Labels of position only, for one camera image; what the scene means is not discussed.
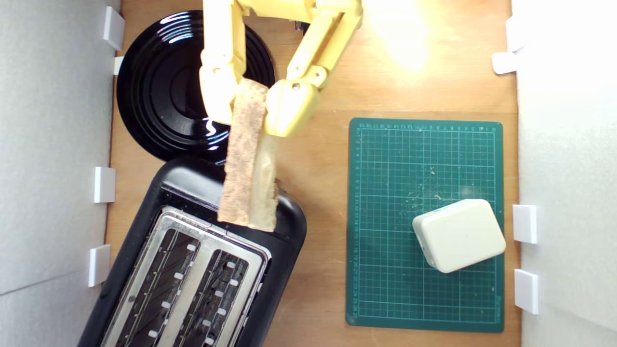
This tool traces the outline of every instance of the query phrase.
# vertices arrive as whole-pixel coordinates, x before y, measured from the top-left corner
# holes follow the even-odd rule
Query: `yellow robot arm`
[[[268,91],[265,131],[292,135],[311,116],[354,31],[362,23],[360,0],[204,0],[204,50],[199,71],[208,116],[231,124],[238,81],[246,71],[243,15],[253,10],[310,26],[284,80]]]

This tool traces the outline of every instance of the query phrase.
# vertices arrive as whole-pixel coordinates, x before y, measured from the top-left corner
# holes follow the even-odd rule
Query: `wooden surface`
[[[199,0],[123,0],[124,49],[148,25]],[[506,48],[501,0],[365,0],[362,28],[352,39],[321,105],[293,138],[280,141],[278,177],[302,206],[308,234],[265,346],[503,346],[521,345],[520,310],[513,304],[510,206],[518,199],[516,82],[498,77],[491,54]],[[301,35],[285,20],[249,17],[284,76]],[[503,123],[508,241],[505,331],[432,332],[351,327],[344,320],[347,128],[357,116],[491,120]],[[114,105],[111,166],[116,202],[109,206],[107,242],[115,257],[150,180],[162,162],[126,132]]]

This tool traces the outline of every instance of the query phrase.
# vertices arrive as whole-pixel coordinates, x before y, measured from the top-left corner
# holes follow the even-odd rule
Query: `green cutting mat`
[[[501,124],[356,118],[349,131],[347,322],[503,331],[503,254],[442,274],[412,229],[417,215],[481,198],[503,230]]]

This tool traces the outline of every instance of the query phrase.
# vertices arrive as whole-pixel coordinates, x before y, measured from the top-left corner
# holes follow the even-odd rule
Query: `black toaster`
[[[225,177],[196,157],[157,173],[79,346],[261,346],[306,234],[282,191],[273,233],[217,222]]]

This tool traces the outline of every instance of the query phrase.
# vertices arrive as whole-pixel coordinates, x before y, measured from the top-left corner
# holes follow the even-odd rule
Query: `white clip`
[[[527,44],[525,23],[518,16],[512,15],[505,21],[505,36],[508,44],[507,52],[493,53],[491,62],[497,75],[514,72],[518,69],[516,53]]]
[[[538,314],[538,275],[514,270],[514,305],[531,314]]]
[[[115,201],[115,169],[97,166],[94,169],[94,202]]]
[[[491,61],[493,64],[493,71],[497,75],[503,75],[505,73],[514,72],[516,71],[518,67],[516,54],[512,52],[493,53],[493,56],[491,57]]]
[[[517,52],[525,47],[527,33],[525,24],[513,15],[505,21],[505,36],[508,43],[508,52]]]
[[[538,243],[535,205],[512,205],[514,240]]]
[[[107,41],[116,51],[122,50],[124,42],[124,18],[107,6],[105,9],[105,27],[103,28],[103,39]]]
[[[117,76],[120,73],[120,66],[122,66],[122,61],[124,60],[124,56],[119,56],[114,58],[114,76]]]
[[[102,283],[109,275],[111,259],[111,246],[102,245],[90,249],[90,262],[88,266],[88,287]]]

